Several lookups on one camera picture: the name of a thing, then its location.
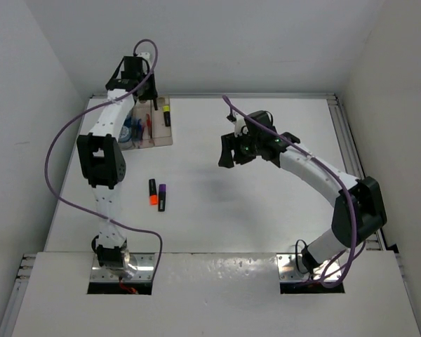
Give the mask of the yellow highlighter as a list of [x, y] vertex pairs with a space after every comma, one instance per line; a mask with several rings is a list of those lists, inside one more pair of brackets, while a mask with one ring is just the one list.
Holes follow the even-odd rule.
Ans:
[[171, 110], [170, 110], [170, 106], [169, 105], [164, 105], [162, 107], [162, 111], [163, 111], [163, 119], [164, 119], [164, 124], [166, 127], [171, 127]]

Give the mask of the red gel pen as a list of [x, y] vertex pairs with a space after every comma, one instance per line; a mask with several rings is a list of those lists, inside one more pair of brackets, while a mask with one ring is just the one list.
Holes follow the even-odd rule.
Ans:
[[147, 131], [149, 138], [152, 138], [152, 118], [150, 114], [146, 114]]

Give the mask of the blue capped pen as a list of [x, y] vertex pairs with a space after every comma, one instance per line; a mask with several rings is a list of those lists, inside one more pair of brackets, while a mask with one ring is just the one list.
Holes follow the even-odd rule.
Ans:
[[144, 133], [143, 121], [141, 119], [138, 119], [138, 124], [137, 124], [137, 140], [138, 141], [142, 140], [143, 133]]

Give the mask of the blue tape roll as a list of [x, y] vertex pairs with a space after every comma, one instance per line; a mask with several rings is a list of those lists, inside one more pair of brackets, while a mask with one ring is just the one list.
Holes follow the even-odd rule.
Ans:
[[131, 128], [123, 126], [121, 128], [119, 138], [118, 138], [119, 147], [123, 150], [131, 148], [133, 146]]
[[129, 115], [126, 117], [126, 119], [125, 119], [125, 121], [124, 121], [123, 125], [124, 125], [125, 127], [127, 127], [127, 128], [131, 128], [131, 127], [132, 127], [132, 125], [133, 125], [133, 117], [132, 117], [132, 115], [131, 115], [131, 114], [129, 114]]

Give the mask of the purple highlighter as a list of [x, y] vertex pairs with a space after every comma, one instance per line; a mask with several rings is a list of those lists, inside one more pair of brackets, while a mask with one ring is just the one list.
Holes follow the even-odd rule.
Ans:
[[158, 202], [158, 211], [164, 212], [166, 210], [166, 184], [159, 185]]

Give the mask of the orange highlighter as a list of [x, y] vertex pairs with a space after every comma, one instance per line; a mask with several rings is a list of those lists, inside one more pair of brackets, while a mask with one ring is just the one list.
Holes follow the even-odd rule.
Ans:
[[149, 202], [152, 206], [158, 204], [157, 184], [154, 178], [149, 179]]

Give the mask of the blue refill pen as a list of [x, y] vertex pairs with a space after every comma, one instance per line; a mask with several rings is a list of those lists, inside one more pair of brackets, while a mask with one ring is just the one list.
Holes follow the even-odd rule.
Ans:
[[132, 121], [132, 133], [131, 133], [131, 140], [132, 142], [137, 141], [137, 133], [138, 133], [138, 122], [137, 120]]

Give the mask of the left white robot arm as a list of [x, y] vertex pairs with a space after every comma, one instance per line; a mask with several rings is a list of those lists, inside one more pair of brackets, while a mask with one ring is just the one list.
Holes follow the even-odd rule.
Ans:
[[110, 270], [126, 270], [130, 260], [127, 236], [114, 223], [120, 214], [121, 185], [126, 175], [119, 136], [138, 97], [156, 98], [152, 66], [148, 52], [123, 57], [106, 84], [107, 100], [98, 120], [76, 140], [81, 172], [92, 188], [97, 213], [105, 217], [93, 250], [99, 265]]

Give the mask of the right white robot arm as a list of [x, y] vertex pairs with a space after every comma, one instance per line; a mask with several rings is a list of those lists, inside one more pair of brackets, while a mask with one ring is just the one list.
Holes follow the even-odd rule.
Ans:
[[380, 185], [374, 178], [357, 178], [313, 156], [298, 137], [277, 133], [268, 111], [246, 118], [230, 112], [227, 119], [234, 131], [221, 137], [220, 167], [230, 169], [261, 157], [305, 181], [333, 207], [330, 228], [302, 250], [298, 267], [305, 272], [358, 246], [387, 223]]

